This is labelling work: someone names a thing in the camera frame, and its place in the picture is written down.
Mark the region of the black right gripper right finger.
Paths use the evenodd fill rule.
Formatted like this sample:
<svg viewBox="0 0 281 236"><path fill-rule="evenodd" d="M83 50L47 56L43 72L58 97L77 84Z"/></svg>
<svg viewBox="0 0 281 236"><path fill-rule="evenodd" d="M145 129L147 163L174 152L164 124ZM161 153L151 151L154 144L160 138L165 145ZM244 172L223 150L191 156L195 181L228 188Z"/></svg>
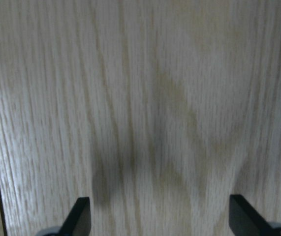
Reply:
<svg viewBox="0 0 281 236"><path fill-rule="evenodd" d="M242 195L229 196L229 227L235 236L278 235Z"/></svg>

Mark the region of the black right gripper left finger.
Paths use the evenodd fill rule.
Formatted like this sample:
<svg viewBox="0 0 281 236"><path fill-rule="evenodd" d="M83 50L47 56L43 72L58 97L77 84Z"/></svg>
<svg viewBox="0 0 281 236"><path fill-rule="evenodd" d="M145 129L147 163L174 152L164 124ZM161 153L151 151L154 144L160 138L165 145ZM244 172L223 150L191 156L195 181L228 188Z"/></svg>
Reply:
<svg viewBox="0 0 281 236"><path fill-rule="evenodd" d="M76 200L59 230L60 236L88 236L92 229L91 208L89 197Z"/></svg>

